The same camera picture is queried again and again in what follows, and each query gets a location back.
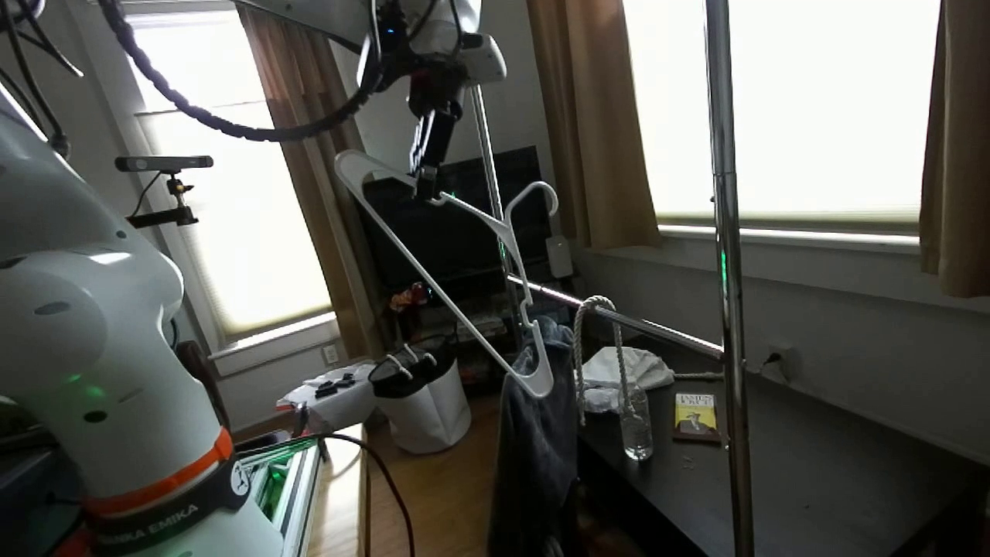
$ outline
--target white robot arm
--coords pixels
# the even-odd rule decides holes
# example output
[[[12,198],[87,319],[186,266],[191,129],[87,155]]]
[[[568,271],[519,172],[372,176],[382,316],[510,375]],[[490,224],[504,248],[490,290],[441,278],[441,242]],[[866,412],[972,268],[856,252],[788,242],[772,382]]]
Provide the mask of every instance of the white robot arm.
[[[423,121],[414,166],[441,163],[450,129],[436,133],[436,121],[450,117],[459,87],[504,79],[494,39],[475,34],[481,0],[405,0],[405,16],[387,0],[375,19],[365,0],[245,2],[292,5],[306,28],[384,61],[382,87],[402,74],[426,81],[413,94]],[[372,22],[387,31],[398,12],[414,22],[413,39],[370,39],[382,38]],[[0,393],[74,462],[93,545],[282,554],[282,536],[245,506],[249,481],[232,466],[232,439],[206,388],[160,333],[182,301],[180,268],[93,194],[8,89],[0,209]]]

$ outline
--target metal pole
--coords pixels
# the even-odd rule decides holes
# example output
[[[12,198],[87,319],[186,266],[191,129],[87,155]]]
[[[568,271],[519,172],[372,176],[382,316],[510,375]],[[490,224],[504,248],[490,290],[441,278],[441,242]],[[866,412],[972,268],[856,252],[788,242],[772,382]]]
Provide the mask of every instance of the metal pole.
[[[476,129],[476,143],[482,149],[482,170],[485,170],[485,192],[490,192],[490,209],[491,217],[504,224],[504,204],[502,204],[502,184],[500,184],[500,166],[494,166],[494,147],[491,147],[491,128],[490,128],[490,107],[485,107],[485,89],[476,84],[475,87],[475,129]],[[500,242],[500,257],[502,257],[502,271],[519,271],[515,268],[510,257],[504,254],[504,246]],[[518,290],[509,288],[509,305],[515,323],[519,323],[519,304],[523,297],[518,297]]]
[[[738,194],[738,114],[734,114],[734,47],[731,5],[710,0],[710,125],[715,163],[715,234],[721,281],[721,333],[729,368],[729,427],[731,427],[731,490],[734,542],[741,557],[754,554],[752,536],[752,471],[750,471],[750,410],[745,410],[745,336],[744,336],[744,248]]]
[[[544,288],[544,284],[535,284],[535,281],[525,281],[525,284],[529,284],[529,290],[555,297],[555,301],[560,301],[568,305],[582,305],[586,304],[586,301],[578,301],[572,293],[565,293],[565,290],[555,290],[555,288]],[[687,331],[679,331],[679,327],[670,327],[670,326],[658,326],[658,323],[646,323],[646,319],[631,319],[631,316],[615,314],[610,305],[588,305],[588,314],[595,314],[600,319],[610,319],[610,323],[618,323],[618,326],[636,327],[636,331],[649,333],[649,336],[674,341],[681,346],[689,346],[689,349],[721,361],[721,346],[706,341],[706,336],[692,336]]]

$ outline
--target wire hanger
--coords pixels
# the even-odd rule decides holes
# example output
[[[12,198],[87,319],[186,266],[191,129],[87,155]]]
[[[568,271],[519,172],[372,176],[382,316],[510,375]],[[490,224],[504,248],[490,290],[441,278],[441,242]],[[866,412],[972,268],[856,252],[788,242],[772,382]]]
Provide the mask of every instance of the wire hanger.
[[[460,314],[460,305],[443,290],[443,284],[431,277],[431,268],[405,248],[405,242],[384,224],[384,217],[375,211],[375,204],[365,198],[365,180],[370,176],[391,176],[402,185],[409,185],[414,192],[414,180],[393,170],[391,163],[370,157],[365,151],[342,151],[336,157],[337,176],[342,184],[350,189],[350,194],[365,209],[365,215],[372,217],[372,224],[398,246],[398,252],[413,262],[414,271],[420,271],[420,278],[436,290],[436,297],[459,316],[459,323],[482,343],[482,349],[510,375],[523,384],[523,390],[535,399],[544,399],[555,390],[555,368],[552,368],[552,355],[544,346],[544,333],[541,326],[535,319],[529,319],[529,305],[534,305],[534,290],[525,281],[525,266],[523,266],[523,252],[518,242],[518,230],[515,230],[515,211],[518,204],[534,194],[534,192],[544,192],[552,198],[552,211],[556,215],[556,192],[544,184],[535,180],[529,184],[518,198],[509,201],[504,209],[504,219],[494,219],[491,215],[450,194],[441,192],[441,198],[434,204],[453,204],[470,217],[476,217],[481,224],[485,224],[500,246],[504,246],[509,257],[515,259],[518,271],[523,277],[523,304],[519,304],[519,316],[523,316],[523,327],[534,336],[534,349],[535,349],[535,368],[534,372],[518,372],[510,361],[502,360],[502,353],[490,343],[490,336]]]
[[[402,349],[409,353],[409,360],[413,360],[413,366],[419,366],[419,361],[431,361],[431,366],[436,366],[436,355],[434,353],[414,353],[409,343],[402,343]]]
[[[578,425],[586,427],[586,314],[590,305],[608,305],[615,314],[615,304],[603,293],[590,293],[578,304],[576,314],[576,410],[578,410]],[[629,410],[629,375],[625,375],[625,353],[621,353],[621,326],[613,323],[613,343],[615,343],[615,360],[618,360],[618,390],[621,390],[621,405]]]
[[[405,375],[409,382],[414,382],[414,375],[402,366],[402,360],[401,360],[398,353],[387,353],[384,360],[391,360],[401,375]]]

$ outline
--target black cable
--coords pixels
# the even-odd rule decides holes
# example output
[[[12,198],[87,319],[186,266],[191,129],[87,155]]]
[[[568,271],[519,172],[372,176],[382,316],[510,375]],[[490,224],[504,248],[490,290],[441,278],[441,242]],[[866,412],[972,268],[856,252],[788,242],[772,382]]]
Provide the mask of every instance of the black cable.
[[[40,53],[53,56],[70,74],[85,79],[85,72],[70,61],[59,47],[49,39],[49,34],[37,26],[37,12],[29,5],[29,0],[20,0],[22,19],[35,28],[37,38],[22,34],[22,39],[35,42]]]
[[[426,12],[420,16],[420,22],[414,22],[413,34],[405,42],[413,42],[414,38],[420,38],[420,31],[426,28],[431,12],[436,9],[436,0],[431,0]]]
[[[332,434],[294,436],[294,439],[288,439],[288,444],[258,445],[258,450],[252,450],[252,453],[240,453],[240,457],[242,457],[242,456],[258,456],[258,453],[280,453],[280,450],[300,445],[300,444],[322,444],[322,439],[345,439],[345,444],[353,444],[353,445],[360,445],[364,453],[372,456],[372,462],[379,464],[384,483],[391,485],[398,506],[401,506],[401,511],[402,511],[409,557],[414,557],[414,530],[413,530],[413,513],[409,513],[409,509],[405,509],[405,498],[402,498],[402,493],[401,493],[393,473],[391,473],[391,466],[384,464],[384,457],[382,457],[370,444],[332,429]]]
[[[409,518],[405,498],[402,498],[402,493],[401,493],[401,485],[398,485],[393,473],[391,473],[391,466],[384,464],[384,457],[382,457],[370,444],[364,444],[364,439],[353,439],[353,436],[345,436],[345,434],[326,434],[326,436],[327,436],[327,439],[353,444],[353,445],[360,445],[364,453],[370,453],[370,456],[372,456],[372,462],[379,464],[379,471],[382,471],[384,483],[391,485],[391,493],[393,493],[398,506],[401,506],[401,511],[402,511],[409,557],[414,557],[414,530],[413,530],[413,518]]]
[[[160,180],[160,170],[142,185],[142,194],[136,198],[130,217],[136,217],[152,192],[152,185]]]
[[[0,19],[5,19],[5,26],[8,26],[8,38],[11,38],[12,56],[16,56],[16,61],[20,61],[20,72],[22,72],[25,84],[29,84],[29,94],[35,97],[37,107],[44,113],[44,117],[47,117],[49,128],[53,128],[49,147],[65,155],[62,125],[59,125],[59,117],[53,114],[53,107],[49,107],[49,102],[44,99],[44,94],[37,89],[37,81],[35,81],[31,65],[29,65],[29,59],[25,59],[22,39],[20,39],[20,34],[16,34],[16,19],[11,16],[8,0],[0,0]]]
[[[342,128],[345,121],[350,121],[375,94],[379,79],[364,81],[364,87],[327,117],[318,117],[312,125],[300,125],[300,128],[288,128],[288,129],[273,129],[273,128],[245,128],[245,125],[232,125],[202,106],[191,106],[180,89],[175,89],[167,84],[167,79],[152,65],[152,59],[146,56],[146,51],[141,51],[133,28],[127,26],[127,19],[117,9],[117,0],[98,0],[104,16],[109,22],[109,28],[114,31],[117,42],[123,47],[123,53],[133,59],[133,65],[155,84],[155,89],[170,99],[182,114],[194,117],[200,125],[220,129],[227,135],[240,135],[240,139],[252,139],[252,143],[299,143],[299,139],[309,139],[318,135],[332,128]]]
[[[0,31],[11,31],[16,26],[22,26],[25,19],[40,19],[40,12],[47,9],[47,0],[31,0],[31,2],[22,2],[22,12],[12,16],[12,26],[0,28]]]
[[[37,113],[35,113],[31,99],[25,97],[22,84],[12,81],[5,69],[0,69],[0,81],[20,99],[20,106],[29,113],[29,117],[37,125]]]

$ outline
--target wooden floor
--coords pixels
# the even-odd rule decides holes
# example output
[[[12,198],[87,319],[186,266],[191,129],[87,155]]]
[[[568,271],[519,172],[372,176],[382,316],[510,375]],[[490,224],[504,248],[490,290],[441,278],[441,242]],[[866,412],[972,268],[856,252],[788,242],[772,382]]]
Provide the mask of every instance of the wooden floor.
[[[387,462],[414,527],[419,557],[482,557],[500,456],[500,395],[470,399],[470,434],[443,456],[405,456],[387,425],[372,425],[372,445]],[[582,513],[588,557],[640,557],[608,518]],[[372,557],[405,557],[405,527],[393,493],[372,466]]]

